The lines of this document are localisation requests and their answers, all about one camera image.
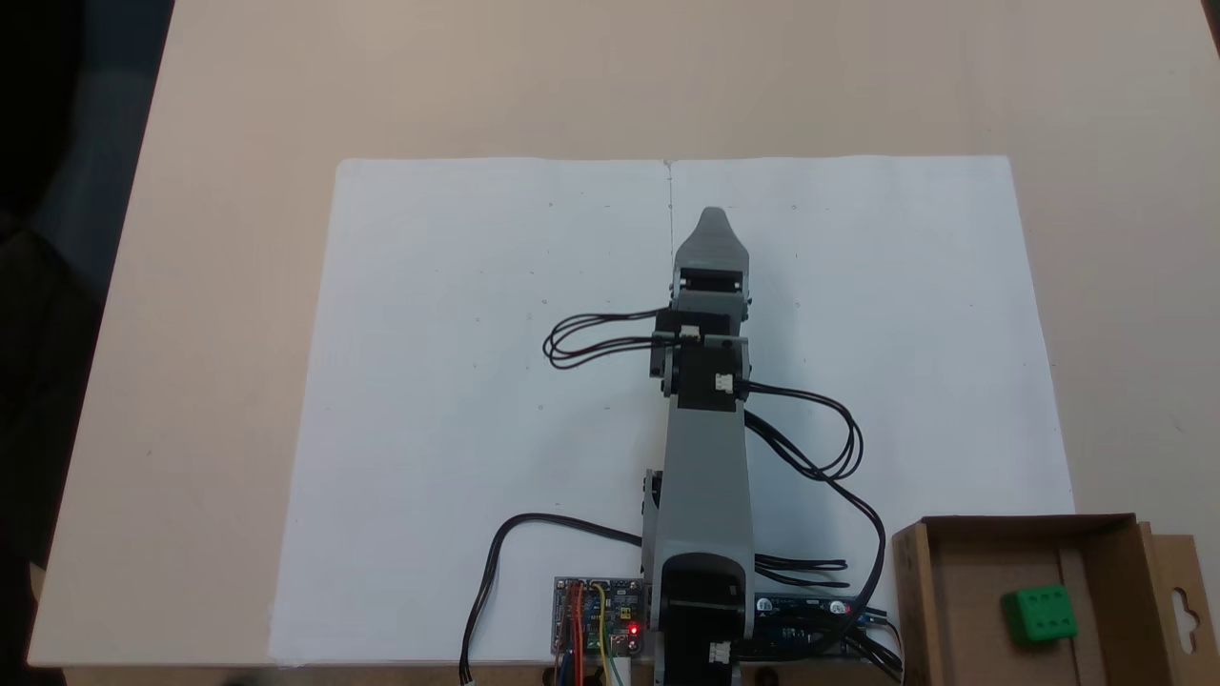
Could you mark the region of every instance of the cardboard box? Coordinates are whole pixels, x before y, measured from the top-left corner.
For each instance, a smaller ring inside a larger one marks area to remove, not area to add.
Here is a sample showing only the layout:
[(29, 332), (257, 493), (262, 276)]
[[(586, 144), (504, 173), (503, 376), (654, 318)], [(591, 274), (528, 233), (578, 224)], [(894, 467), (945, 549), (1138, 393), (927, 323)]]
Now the cardboard box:
[[(1203, 686), (1220, 657), (1191, 536), (1135, 515), (933, 516), (893, 537), (909, 686)], [(1078, 635), (1021, 647), (1000, 596), (1063, 583)], [(1174, 590), (1199, 625), (1186, 653)]]

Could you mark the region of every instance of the wooden table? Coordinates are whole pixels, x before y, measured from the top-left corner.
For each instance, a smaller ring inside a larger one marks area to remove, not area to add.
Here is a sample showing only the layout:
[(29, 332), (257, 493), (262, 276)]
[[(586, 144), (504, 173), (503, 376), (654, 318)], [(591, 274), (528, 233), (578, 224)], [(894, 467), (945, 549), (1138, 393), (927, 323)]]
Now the wooden table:
[(1218, 122), (1199, 0), (179, 0), (30, 660), (267, 662), (346, 157), (1006, 154), (1077, 507), (1215, 591)]

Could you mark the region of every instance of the green plastic block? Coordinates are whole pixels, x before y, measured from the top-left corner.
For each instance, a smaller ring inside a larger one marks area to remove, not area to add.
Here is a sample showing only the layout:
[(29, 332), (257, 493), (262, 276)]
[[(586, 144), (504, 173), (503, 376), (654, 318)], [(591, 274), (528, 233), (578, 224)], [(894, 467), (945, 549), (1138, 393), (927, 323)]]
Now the green plastic block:
[(1024, 646), (1076, 635), (1076, 615), (1063, 586), (1038, 586), (1005, 593), (1000, 598), (1008, 632)]

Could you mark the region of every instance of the white paper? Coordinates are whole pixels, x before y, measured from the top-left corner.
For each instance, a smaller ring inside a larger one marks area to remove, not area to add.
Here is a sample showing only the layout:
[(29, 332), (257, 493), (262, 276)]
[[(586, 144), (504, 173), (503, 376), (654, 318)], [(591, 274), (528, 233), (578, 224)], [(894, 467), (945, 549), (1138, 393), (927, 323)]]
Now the white paper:
[[(505, 519), (549, 511), (639, 532), (667, 409), (645, 354), (559, 372), (540, 344), (571, 314), (664, 305), (672, 250), (706, 205), (725, 208), (750, 253), (753, 377), (852, 408), (866, 453), (844, 486), (887, 535), (927, 514), (1072, 511), (1003, 157), (349, 160), (273, 659), (454, 662)], [(759, 395), (749, 406), (815, 459), (842, 447), (832, 413)], [(749, 460), (759, 552), (844, 557), (839, 576), (861, 582), (867, 521), (753, 438)], [(472, 659), (549, 660), (551, 579), (638, 570), (633, 547), (520, 527)], [(871, 604), (897, 609), (889, 569)]]

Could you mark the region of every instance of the circuit board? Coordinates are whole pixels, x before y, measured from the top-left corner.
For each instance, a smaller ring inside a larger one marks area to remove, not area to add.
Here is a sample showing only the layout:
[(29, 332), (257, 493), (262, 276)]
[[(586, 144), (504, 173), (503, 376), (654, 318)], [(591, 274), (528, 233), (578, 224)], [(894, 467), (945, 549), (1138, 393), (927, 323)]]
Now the circuit board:
[[(855, 602), (855, 598), (850, 596), (810, 596), (808, 593), (756, 594), (754, 598), (754, 616), (764, 618), (767, 615), (781, 614), (786, 610), (791, 612), (798, 608), (810, 607), (824, 609), (831, 614), (847, 614), (852, 612), (853, 602)], [(886, 619), (886, 612), (866, 607), (860, 614), (860, 618), (855, 620), (855, 624), (856, 626), (865, 627), (870, 625), (884, 625)], [(754, 641), (767, 643), (776, 653), (799, 652), (802, 648), (811, 646), (819, 638), (821, 638), (820, 634), (813, 634), (803, 629), (795, 629), (792, 626), (765, 626), (760, 625), (758, 621), (754, 624)], [(856, 657), (847, 647), (847, 643), (839, 643), (832, 648), (827, 648), (824, 654), (825, 657)]]
[[(632, 657), (639, 654), (644, 646), (644, 631), (648, 619), (648, 586), (640, 579), (575, 579), (556, 577), (551, 602), (550, 648), (553, 654), (560, 654), (572, 647), (572, 610), (576, 591), (581, 593), (581, 634), (584, 637), (587, 654), (597, 654), (600, 649), (599, 629), (601, 626), (600, 586), (606, 592), (605, 627), (610, 637), (606, 644), (609, 657)], [(809, 593), (760, 593), (755, 597), (754, 615), (758, 618), (781, 614), (786, 610), (816, 607), (831, 614), (852, 612), (854, 598), (850, 596), (813, 596)], [(887, 613), (875, 608), (865, 608), (856, 620), (859, 626), (883, 625)], [(754, 638), (771, 644), (777, 652), (794, 651), (813, 643), (817, 635), (793, 627), (760, 627), (755, 625)], [(845, 644), (830, 648), (827, 657), (849, 654)]]
[(644, 647), (648, 620), (648, 591), (639, 579), (556, 577), (551, 602), (550, 651), (560, 654), (572, 647), (572, 618), (578, 598), (578, 616), (586, 654), (601, 649), (601, 593), (605, 591), (605, 634), (608, 657), (632, 657)]

